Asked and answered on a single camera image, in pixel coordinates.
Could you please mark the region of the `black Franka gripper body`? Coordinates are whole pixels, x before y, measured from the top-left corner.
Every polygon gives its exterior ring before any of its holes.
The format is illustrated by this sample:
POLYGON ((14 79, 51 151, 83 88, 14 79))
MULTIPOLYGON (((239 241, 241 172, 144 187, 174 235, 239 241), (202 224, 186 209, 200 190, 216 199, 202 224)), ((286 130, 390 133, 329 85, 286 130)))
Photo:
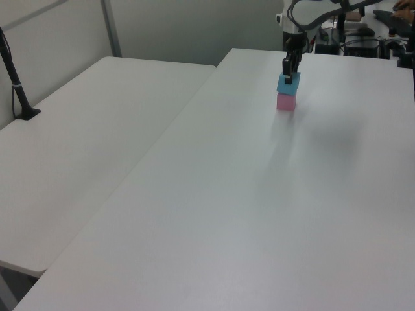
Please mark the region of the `black Franka gripper body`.
POLYGON ((301 60, 302 54, 307 47, 307 33, 288 33, 284 32, 284 51, 285 59, 293 60, 294 57, 301 60))

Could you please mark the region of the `person's hand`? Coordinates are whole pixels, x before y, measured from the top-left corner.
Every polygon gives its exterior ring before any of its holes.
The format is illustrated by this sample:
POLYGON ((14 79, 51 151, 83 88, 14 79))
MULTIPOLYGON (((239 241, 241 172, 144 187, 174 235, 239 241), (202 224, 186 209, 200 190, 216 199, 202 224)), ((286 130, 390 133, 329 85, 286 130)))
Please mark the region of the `person's hand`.
POLYGON ((412 23, 414 21, 414 0, 397 1, 392 16, 412 23))

